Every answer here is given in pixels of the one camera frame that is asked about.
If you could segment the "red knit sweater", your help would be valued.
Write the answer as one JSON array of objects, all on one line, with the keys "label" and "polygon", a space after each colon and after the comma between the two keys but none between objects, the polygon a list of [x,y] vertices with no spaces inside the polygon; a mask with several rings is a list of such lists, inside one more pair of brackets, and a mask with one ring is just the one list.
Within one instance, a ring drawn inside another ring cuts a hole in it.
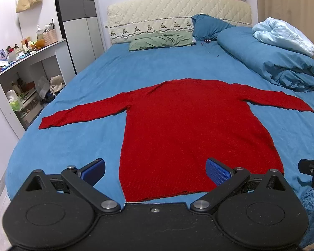
[{"label": "red knit sweater", "polygon": [[309,112],[298,97],[222,81],[180,79],[78,105],[44,117],[40,128],[126,113],[119,179],[125,200],[142,202],[209,192],[214,158],[254,174],[283,171],[268,130],[250,104]]}]

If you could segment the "blue bed sheet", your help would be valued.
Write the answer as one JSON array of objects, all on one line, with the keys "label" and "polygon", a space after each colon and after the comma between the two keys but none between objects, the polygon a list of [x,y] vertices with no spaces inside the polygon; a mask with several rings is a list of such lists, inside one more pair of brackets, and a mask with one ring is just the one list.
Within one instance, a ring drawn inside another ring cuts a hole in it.
[{"label": "blue bed sheet", "polygon": [[[216,42],[136,52],[131,52],[127,44],[116,44],[75,76],[41,112],[41,117],[121,92],[183,78],[218,79],[263,90],[282,90],[245,67]],[[297,112],[258,105],[252,105],[251,110],[270,132],[288,183],[302,201],[309,204],[314,201],[311,178],[299,173],[298,162],[314,160],[314,91],[299,92],[297,97],[307,102],[313,111]],[[92,122],[41,130],[41,119],[37,118],[10,157],[5,178],[8,196],[13,198],[35,169],[59,174],[68,165],[81,167],[102,158],[106,173],[96,188],[124,204],[118,168],[125,122],[126,115],[121,113]]]}]

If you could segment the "blue duvet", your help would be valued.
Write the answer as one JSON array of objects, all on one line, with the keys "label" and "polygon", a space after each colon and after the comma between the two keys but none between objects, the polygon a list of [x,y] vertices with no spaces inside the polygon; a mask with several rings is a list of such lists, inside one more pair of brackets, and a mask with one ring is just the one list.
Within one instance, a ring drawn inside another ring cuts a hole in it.
[{"label": "blue duvet", "polygon": [[231,27],[217,43],[265,80],[297,92],[314,90],[314,59],[257,40],[250,27]]}]

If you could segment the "white shelf desk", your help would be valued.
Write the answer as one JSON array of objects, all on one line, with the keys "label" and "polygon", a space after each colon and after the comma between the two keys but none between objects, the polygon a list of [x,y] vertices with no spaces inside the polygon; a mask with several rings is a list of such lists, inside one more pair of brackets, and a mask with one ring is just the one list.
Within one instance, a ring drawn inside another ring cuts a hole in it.
[{"label": "white shelf desk", "polygon": [[21,139],[25,128],[8,103],[6,92],[12,89],[11,84],[34,83],[34,91],[40,92],[38,81],[51,75],[60,74],[67,85],[76,76],[67,40],[60,40],[42,48],[35,53],[16,61],[0,73],[0,110],[18,139]]}]

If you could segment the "orange plush on desk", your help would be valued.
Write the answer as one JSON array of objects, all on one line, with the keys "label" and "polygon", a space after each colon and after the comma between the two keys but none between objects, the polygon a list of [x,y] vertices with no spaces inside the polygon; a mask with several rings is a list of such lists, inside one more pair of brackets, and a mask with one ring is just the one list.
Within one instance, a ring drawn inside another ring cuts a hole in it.
[{"label": "orange plush on desk", "polygon": [[44,39],[40,39],[31,45],[32,50],[40,50],[44,48],[45,46],[46,46],[46,43]]}]

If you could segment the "green pillow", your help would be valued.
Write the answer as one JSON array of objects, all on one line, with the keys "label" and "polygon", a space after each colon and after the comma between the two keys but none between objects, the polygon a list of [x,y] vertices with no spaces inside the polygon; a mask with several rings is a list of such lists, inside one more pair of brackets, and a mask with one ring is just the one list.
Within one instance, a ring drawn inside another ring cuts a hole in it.
[{"label": "green pillow", "polygon": [[188,31],[144,33],[131,40],[129,51],[192,46],[195,43],[196,39]]}]

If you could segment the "woven basket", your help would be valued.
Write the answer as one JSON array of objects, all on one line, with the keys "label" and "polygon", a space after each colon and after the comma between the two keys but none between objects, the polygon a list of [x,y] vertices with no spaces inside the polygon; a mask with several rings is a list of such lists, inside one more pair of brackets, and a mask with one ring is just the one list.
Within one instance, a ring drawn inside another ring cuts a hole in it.
[{"label": "woven basket", "polygon": [[58,41],[57,32],[55,29],[51,29],[43,33],[43,39],[45,41],[45,46],[49,46]]}]

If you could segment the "light blue blanket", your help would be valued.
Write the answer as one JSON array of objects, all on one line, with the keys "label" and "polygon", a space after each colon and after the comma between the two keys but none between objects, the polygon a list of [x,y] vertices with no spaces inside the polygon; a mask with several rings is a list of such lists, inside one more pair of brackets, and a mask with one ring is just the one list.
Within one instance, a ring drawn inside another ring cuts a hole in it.
[{"label": "light blue blanket", "polygon": [[314,44],[300,30],[291,24],[268,17],[254,25],[253,36],[260,42],[283,49],[298,52],[309,57],[314,56]]}]

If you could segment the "dark blue pillow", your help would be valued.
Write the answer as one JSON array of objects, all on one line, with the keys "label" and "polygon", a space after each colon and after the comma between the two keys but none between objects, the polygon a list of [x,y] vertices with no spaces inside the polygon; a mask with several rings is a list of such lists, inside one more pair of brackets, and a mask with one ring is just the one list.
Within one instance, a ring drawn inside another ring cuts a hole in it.
[{"label": "dark blue pillow", "polygon": [[234,26],[221,19],[206,14],[197,14],[192,17],[194,26],[193,37],[197,41],[216,41],[218,34]]}]

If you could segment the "cream quilted headboard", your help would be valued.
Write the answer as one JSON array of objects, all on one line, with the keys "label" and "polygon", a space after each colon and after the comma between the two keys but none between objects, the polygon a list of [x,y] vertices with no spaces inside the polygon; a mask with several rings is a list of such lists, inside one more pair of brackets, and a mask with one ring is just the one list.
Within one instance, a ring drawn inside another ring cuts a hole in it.
[{"label": "cream quilted headboard", "polygon": [[251,7],[235,0],[132,0],[108,7],[111,44],[145,33],[194,30],[192,16],[206,14],[234,26],[252,26]]}]

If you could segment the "white grey wardrobe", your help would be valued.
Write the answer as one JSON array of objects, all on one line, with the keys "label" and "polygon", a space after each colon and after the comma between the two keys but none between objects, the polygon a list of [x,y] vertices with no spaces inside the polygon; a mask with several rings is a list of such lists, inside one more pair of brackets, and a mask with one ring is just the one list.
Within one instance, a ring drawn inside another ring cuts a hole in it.
[{"label": "white grey wardrobe", "polygon": [[95,0],[55,0],[55,6],[62,37],[78,74],[104,52]]}]

